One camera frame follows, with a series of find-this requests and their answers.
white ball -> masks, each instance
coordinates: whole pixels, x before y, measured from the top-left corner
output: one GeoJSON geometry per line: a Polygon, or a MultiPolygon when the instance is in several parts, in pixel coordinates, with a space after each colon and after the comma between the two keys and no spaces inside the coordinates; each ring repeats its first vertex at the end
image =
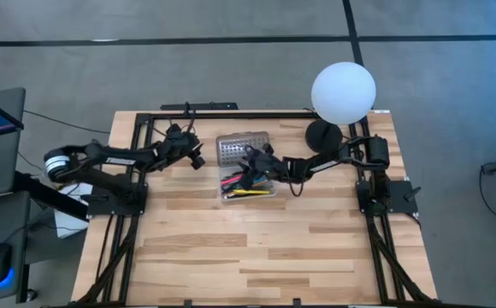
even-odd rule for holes
{"type": "Polygon", "coordinates": [[[351,124],[366,116],[374,105],[375,81],[356,63],[335,63],[316,76],[310,98],[325,121],[351,124]]]}

clear plastic container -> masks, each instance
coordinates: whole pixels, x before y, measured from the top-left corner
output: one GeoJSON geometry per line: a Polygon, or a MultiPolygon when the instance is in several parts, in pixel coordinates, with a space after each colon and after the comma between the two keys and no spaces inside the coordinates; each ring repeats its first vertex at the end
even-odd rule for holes
{"type": "Polygon", "coordinates": [[[270,181],[270,193],[261,195],[250,195],[243,198],[227,199],[226,195],[221,193],[221,179],[224,179],[235,172],[242,171],[239,163],[243,161],[242,157],[246,156],[245,147],[251,145],[254,149],[261,150],[263,145],[269,142],[267,132],[257,133],[234,133],[230,135],[218,136],[216,138],[217,165],[219,170],[218,194],[222,202],[243,201],[253,198],[269,198],[276,196],[276,188],[270,181]]]}

white sphere lamp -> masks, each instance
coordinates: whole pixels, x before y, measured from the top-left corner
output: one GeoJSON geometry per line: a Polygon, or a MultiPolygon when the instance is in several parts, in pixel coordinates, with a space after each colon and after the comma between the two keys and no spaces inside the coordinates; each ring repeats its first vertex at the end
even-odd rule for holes
{"type": "Polygon", "coordinates": [[[307,145],[318,153],[337,150],[343,139],[337,125],[354,123],[368,114],[375,101],[375,81],[356,63],[335,63],[316,76],[310,98],[321,119],[307,128],[307,145]]]}

wooden table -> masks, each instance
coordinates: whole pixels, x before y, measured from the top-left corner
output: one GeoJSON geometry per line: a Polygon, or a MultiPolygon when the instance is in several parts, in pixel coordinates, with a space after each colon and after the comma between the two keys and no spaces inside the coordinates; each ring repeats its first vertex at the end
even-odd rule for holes
{"type": "MultiPolygon", "coordinates": [[[[135,116],[133,111],[115,114],[110,145],[130,146],[135,116]]],[[[402,179],[404,163],[391,114],[372,111],[368,118],[369,131],[388,140],[389,177],[402,179]]],[[[300,198],[280,183],[274,198],[223,204],[218,197],[217,136],[266,131],[277,157],[310,157],[315,153],[304,141],[310,122],[196,120],[206,165],[193,170],[190,160],[184,159],[147,176],[150,196],[139,222],[127,304],[182,305],[184,299],[192,299],[194,305],[290,305],[293,298],[304,304],[379,303],[352,166],[315,175],[305,183],[300,198]]],[[[168,121],[156,122],[160,130],[168,125],[168,121]]],[[[349,135],[347,127],[341,130],[349,135]]],[[[159,138],[155,133],[154,141],[159,138]]],[[[105,170],[122,171],[111,166],[105,170]]],[[[423,292],[435,297],[419,227],[406,215],[390,215],[390,220],[399,262],[423,292]]],[[[107,221],[108,217],[98,217],[90,222],[72,299],[81,297],[94,282],[107,221]]],[[[393,298],[390,269],[383,262],[393,298]]],[[[112,299],[117,299],[121,272],[120,266],[112,299]]]]}

floor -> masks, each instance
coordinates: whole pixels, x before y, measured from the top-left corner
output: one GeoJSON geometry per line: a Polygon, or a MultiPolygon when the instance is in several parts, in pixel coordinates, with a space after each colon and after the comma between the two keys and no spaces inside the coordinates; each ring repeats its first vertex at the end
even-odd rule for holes
{"type": "MultiPolygon", "coordinates": [[[[363,63],[377,83],[375,108],[392,111],[408,174],[422,187],[417,203],[438,295],[496,306],[496,217],[478,190],[480,165],[496,159],[496,0],[351,6],[363,63]],[[383,36],[387,42],[376,42],[383,36]]],[[[355,59],[342,39],[348,34],[340,0],[0,0],[0,90],[23,86],[27,110],[102,130],[116,110],[185,101],[300,109],[310,107],[318,72],[355,59]],[[318,39],[158,40],[247,36],[318,39]],[[95,46],[92,39],[129,40],[95,46]]],[[[107,140],[32,115],[24,123],[21,152],[39,165],[58,146],[107,140]]],[[[22,161],[18,169],[37,172],[22,161]]],[[[496,210],[496,175],[483,189],[496,210]]],[[[32,267],[40,298],[25,307],[67,303],[81,248],[32,267]]]]}

